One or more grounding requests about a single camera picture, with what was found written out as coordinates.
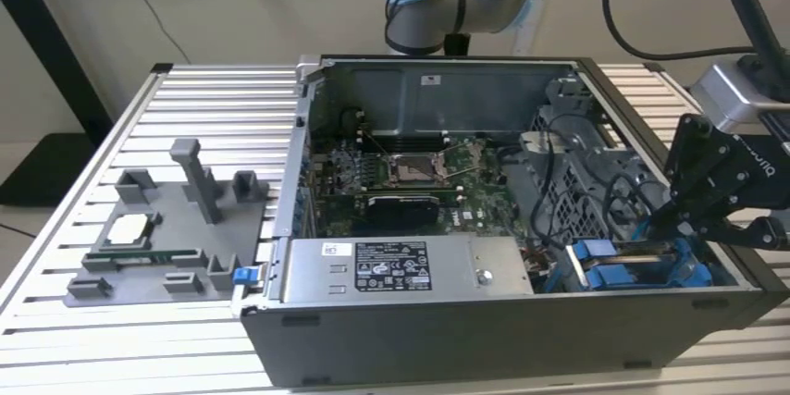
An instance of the blue latch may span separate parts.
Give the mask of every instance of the blue latch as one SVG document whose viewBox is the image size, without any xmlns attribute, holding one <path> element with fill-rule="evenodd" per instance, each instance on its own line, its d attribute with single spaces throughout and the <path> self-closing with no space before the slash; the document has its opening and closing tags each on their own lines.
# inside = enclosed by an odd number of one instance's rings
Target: blue latch
<svg viewBox="0 0 790 395">
<path fill-rule="evenodd" d="M 234 272 L 234 285 L 254 286 L 258 284 L 259 267 L 241 267 Z"/>
</svg>

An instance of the sticker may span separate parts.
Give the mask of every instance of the sticker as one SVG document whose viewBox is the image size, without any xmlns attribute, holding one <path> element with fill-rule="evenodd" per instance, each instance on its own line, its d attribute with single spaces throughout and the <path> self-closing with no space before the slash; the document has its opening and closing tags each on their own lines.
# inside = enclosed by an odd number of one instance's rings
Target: sticker
<svg viewBox="0 0 790 395">
<path fill-rule="evenodd" d="M 425 242 L 358 242 L 354 270 L 360 291 L 432 289 L 432 265 Z"/>
<path fill-rule="evenodd" d="M 438 75 L 429 75 L 422 76 L 420 78 L 421 85 L 441 85 L 442 84 L 442 76 Z"/>
<path fill-rule="evenodd" d="M 350 242 L 326 242 L 321 248 L 323 256 L 352 256 L 354 245 Z"/>
</svg>

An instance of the power supply label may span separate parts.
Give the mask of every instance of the power supply label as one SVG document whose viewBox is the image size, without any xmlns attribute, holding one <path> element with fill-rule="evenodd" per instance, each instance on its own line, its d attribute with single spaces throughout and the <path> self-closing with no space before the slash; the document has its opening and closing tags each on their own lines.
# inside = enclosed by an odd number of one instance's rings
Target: power supply label
<svg viewBox="0 0 790 395">
<path fill-rule="evenodd" d="M 425 242 L 358 242 L 354 266 L 360 291 L 432 289 Z"/>
</svg>

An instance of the aluminum table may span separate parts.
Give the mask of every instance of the aluminum table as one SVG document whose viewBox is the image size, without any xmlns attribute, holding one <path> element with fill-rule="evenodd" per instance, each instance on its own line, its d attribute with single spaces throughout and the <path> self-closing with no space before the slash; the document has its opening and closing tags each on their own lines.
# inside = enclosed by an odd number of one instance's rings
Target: aluminum table
<svg viewBox="0 0 790 395">
<path fill-rule="evenodd" d="M 664 72 L 605 65 L 606 75 L 665 143 L 698 106 Z M 218 179 L 251 169 L 271 182 L 259 257 L 269 257 L 297 96 L 294 67 L 175 66 L 153 73 L 0 289 L 0 393 L 250 393 L 271 381 L 230 302 L 67 308 L 62 297 L 119 197 L 125 168 L 185 180 L 169 156 L 198 137 Z M 735 216 L 749 220 L 747 210 Z M 761 253 L 790 284 L 790 253 Z M 661 372 L 344 389 L 338 393 L 790 393 L 790 304 L 751 328 L 710 335 Z"/>
</svg>

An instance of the green circuit board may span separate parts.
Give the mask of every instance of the green circuit board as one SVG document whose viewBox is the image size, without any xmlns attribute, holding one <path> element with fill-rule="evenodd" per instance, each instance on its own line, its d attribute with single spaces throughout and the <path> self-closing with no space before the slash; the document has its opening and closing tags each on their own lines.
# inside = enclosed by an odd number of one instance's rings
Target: green circuit board
<svg viewBox="0 0 790 395">
<path fill-rule="evenodd" d="M 436 153 L 362 153 L 350 147 L 345 142 L 313 168 L 321 236 L 360 235 L 354 228 L 366 221 L 372 197 L 413 196 L 440 201 L 436 224 L 414 235 L 468 232 L 526 241 L 497 149 L 485 140 L 452 139 Z"/>
</svg>

